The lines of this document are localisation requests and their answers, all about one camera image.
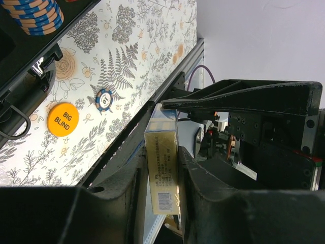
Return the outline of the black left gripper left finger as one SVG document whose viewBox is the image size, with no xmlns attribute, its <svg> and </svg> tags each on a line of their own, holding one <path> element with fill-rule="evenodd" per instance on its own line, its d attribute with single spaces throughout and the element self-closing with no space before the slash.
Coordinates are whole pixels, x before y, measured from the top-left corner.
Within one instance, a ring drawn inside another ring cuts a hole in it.
<svg viewBox="0 0 325 244">
<path fill-rule="evenodd" d="M 90 187 L 2 187 L 1 243 L 142 243 L 147 195 L 143 148 Z"/>
</svg>

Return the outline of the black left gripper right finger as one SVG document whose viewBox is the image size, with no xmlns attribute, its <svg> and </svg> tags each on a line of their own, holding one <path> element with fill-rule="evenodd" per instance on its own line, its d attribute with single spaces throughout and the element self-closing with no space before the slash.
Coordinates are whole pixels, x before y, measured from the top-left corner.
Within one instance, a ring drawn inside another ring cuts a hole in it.
<svg viewBox="0 0 325 244">
<path fill-rule="evenodd" d="M 184 243 L 324 243 L 324 192 L 267 190 L 221 159 L 178 149 Z"/>
</svg>

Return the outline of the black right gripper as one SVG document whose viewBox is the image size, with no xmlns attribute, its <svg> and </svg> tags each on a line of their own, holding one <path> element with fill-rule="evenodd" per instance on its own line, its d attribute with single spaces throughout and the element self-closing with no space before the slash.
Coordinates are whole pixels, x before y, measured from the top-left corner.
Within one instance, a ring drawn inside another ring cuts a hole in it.
<svg viewBox="0 0 325 244">
<path fill-rule="evenodd" d="M 229 79 L 161 104 L 230 112 L 223 131 L 211 125 L 197 142 L 196 159 L 221 159 L 268 189 L 317 191 L 324 190 L 321 95 L 319 82 Z"/>
</svg>

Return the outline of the blue playing card deck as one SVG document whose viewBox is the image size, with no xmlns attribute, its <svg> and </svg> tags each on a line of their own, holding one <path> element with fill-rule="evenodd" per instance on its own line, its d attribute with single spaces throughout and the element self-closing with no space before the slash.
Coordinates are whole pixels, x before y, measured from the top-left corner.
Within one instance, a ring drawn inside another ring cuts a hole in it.
<svg viewBox="0 0 325 244">
<path fill-rule="evenodd" d="M 178 215 L 177 111 L 163 109 L 158 103 L 144 132 L 144 139 L 153 213 Z"/>
</svg>

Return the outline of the black poker set case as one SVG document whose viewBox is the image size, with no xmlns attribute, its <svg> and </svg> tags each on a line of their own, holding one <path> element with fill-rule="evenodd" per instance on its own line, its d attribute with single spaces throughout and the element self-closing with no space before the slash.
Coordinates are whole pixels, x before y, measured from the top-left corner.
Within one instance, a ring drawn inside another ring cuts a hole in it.
<svg viewBox="0 0 325 244">
<path fill-rule="evenodd" d="M 44 36 L 26 34 L 1 6 L 1 145 L 29 132 L 29 116 L 50 93 L 56 73 L 54 63 L 63 57 L 58 40 L 98 4 L 56 2 L 64 22 Z"/>
</svg>

